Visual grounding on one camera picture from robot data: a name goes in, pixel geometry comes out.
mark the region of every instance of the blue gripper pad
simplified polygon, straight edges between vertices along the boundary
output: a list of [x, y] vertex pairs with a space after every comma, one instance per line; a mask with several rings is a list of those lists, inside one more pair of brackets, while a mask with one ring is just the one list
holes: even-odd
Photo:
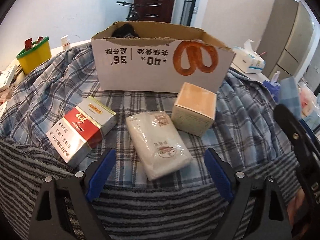
[[89, 202], [92, 202], [94, 198], [99, 197], [115, 163], [116, 150], [111, 149], [101, 161], [100, 165], [96, 168], [96, 171], [88, 182], [88, 189], [85, 196]]
[[232, 184], [210, 150], [206, 150], [204, 153], [204, 164], [207, 167], [220, 195], [228, 202], [231, 202], [234, 198], [234, 194], [232, 193]]

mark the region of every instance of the carton of cigarettes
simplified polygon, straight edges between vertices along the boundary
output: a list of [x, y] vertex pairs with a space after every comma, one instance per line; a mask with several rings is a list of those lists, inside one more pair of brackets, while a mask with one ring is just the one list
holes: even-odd
[[75, 168], [116, 123], [116, 113], [89, 96], [65, 114], [46, 135], [62, 159]]

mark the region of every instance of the plastic-wrapped tissue packet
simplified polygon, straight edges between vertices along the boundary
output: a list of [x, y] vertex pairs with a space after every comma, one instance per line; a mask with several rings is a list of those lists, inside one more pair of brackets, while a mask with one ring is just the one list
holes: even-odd
[[165, 112], [150, 111], [126, 118], [133, 145], [149, 180], [187, 166], [192, 156]]

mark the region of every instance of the qr code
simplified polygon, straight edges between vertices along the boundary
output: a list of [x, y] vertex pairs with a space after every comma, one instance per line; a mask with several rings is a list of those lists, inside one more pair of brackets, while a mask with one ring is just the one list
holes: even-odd
[[156, 115], [156, 120], [160, 127], [169, 124], [165, 115]]

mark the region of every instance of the white bottle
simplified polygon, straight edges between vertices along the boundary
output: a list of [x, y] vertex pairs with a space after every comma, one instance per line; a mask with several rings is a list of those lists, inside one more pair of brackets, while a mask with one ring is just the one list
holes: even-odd
[[63, 50], [66, 50], [66, 49], [70, 49], [70, 48], [71, 48], [70, 41], [68, 40], [68, 35], [63, 36], [63, 37], [61, 38], [61, 43], [62, 43], [62, 48], [63, 48]]

